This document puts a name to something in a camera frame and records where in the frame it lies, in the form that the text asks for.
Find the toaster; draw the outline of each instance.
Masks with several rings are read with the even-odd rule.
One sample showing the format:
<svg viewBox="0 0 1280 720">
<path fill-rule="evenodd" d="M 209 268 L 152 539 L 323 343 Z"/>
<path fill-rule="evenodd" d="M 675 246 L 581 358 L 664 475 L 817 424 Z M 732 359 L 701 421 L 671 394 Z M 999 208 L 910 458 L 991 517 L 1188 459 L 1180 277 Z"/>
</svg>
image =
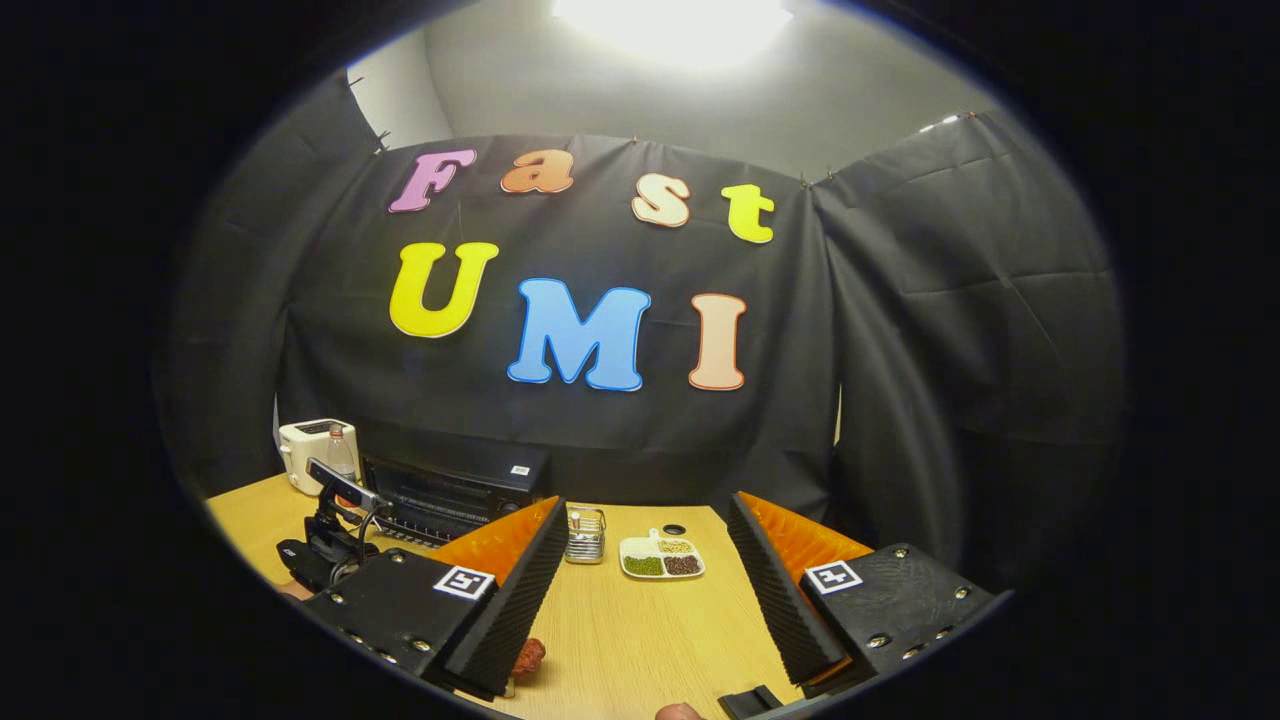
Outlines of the toaster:
<svg viewBox="0 0 1280 720">
<path fill-rule="evenodd" d="M 325 418 L 280 425 L 280 459 L 289 484 L 306 495 L 316 496 L 324 488 L 307 474 L 307 461 L 312 457 L 328 464 L 329 425 L 342 425 L 342 437 L 351 448 L 351 459 L 356 464 L 356 480 L 361 480 L 360 448 L 356 446 L 356 428 L 351 423 Z"/>
</svg>

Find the black fabric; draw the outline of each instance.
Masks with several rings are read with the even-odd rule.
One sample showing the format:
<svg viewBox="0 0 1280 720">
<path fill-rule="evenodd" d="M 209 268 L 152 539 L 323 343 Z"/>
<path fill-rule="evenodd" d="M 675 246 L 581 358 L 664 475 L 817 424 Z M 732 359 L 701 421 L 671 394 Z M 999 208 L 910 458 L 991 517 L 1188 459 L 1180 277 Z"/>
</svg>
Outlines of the black fabric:
<svg viewBox="0 0 1280 720">
<path fill-rule="evenodd" d="M 338 73 L 253 143 L 196 224 L 154 373 L 175 471 L 210 496 L 284 471 L 271 441 L 284 299 L 375 147 Z"/>
<path fill-rule="evenodd" d="M 474 149 L 428 208 L 389 213 L 417 156 Z M 520 155 L 562 149 L 573 184 L 558 193 L 499 188 Z M 636 219 L 636 179 L 684 179 L 691 219 L 667 228 Z M 726 186 L 754 183 L 776 202 L 763 223 L 774 240 L 749 243 L 727 225 Z M 453 250 L 492 242 L 475 309 L 456 333 L 428 340 L 390 322 L 401 249 L 439 242 L 425 307 L 448 302 Z M 712 503 L 745 489 L 818 518 L 827 502 L 835 427 L 833 322 L 822 233 L 799 181 L 742 163 L 593 136 L 462 138 L 381 154 L 334 208 L 288 301 L 280 421 L 338 416 L 398 423 L 543 446 L 550 492 L 582 502 Z M 507 377 L 525 322 L 526 278 L 563 281 L 585 316 L 605 291 L 650 295 L 636 368 L 644 384 L 611 392 Z M 742 388 L 696 389 L 700 320 L 692 296 L 718 292 L 748 305 L 739 320 Z M 554 363 L 548 363 L 554 369 Z"/>
<path fill-rule="evenodd" d="M 1001 113 L 814 187 L 831 247 L 847 512 L 1006 587 L 1065 541 L 1120 439 L 1124 345 L 1102 238 Z"/>
</svg>

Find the table surface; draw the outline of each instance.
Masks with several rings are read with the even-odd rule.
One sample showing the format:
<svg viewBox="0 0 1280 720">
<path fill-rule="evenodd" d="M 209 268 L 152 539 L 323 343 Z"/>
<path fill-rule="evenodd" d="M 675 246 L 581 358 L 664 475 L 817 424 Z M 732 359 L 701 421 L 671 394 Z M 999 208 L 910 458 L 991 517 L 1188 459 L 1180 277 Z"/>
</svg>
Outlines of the table surface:
<svg viewBox="0 0 1280 720">
<path fill-rule="evenodd" d="M 302 520 L 315 512 L 316 498 L 282 474 L 207 505 L 255 570 L 271 583 L 289 582 L 275 544 L 303 539 Z M 708 720 L 727 720 L 717 702 L 724 694 L 765 685 L 782 703 L 804 697 L 787 682 L 742 561 L 710 507 L 593 506 L 605 512 L 604 562 L 561 562 L 530 630 L 547 646 L 539 671 L 518 682 L 513 698 L 461 697 L 529 720 L 650 720 L 673 702 L 687 702 Z M 664 580 L 623 574 L 618 542 L 669 523 L 686 528 L 681 537 L 703 556 L 703 575 Z M 379 550 L 431 553 L 372 529 L 369 536 Z"/>
</svg>

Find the wall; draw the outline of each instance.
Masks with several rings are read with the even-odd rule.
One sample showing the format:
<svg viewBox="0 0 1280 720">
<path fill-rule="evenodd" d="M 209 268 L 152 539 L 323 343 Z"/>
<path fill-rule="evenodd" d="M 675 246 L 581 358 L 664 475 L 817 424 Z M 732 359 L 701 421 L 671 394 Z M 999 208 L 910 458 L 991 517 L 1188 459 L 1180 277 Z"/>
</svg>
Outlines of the wall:
<svg viewBox="0 0 1280 720">
<path fill-rule="evenodd" d="M 401 36 L 347 69 L 365 119 L 388 147 L 404 147 L 453 137 L 435 92 L 422 29 Z"/>
</svg>

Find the white label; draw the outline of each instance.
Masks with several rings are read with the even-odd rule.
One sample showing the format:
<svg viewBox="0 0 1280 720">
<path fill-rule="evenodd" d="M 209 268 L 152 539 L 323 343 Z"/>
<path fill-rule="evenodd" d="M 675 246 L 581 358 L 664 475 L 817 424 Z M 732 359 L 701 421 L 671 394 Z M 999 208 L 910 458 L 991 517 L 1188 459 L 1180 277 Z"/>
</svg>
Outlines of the white label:
<svg viewBox="0 0 1280 720">
<path fill-rule="evenodd" d="M 485 588 L 492 582 L 494 582 L 494 577 L 489 573 L 458 565 L 449 568 L 449 571 L 440 578 L 440 582 L 435 583 L 435 589 L 467 600 L 476 600 L 484 594 Z"/>
<path fill-rule="evenodd" d="M 844 560 L 809 568 L 805 570 L 805 574 L 809 575 L 813 587 L 818 588 L 818 592 L 822 594 L 863 584 L 863 579 Z"/>
</svg>

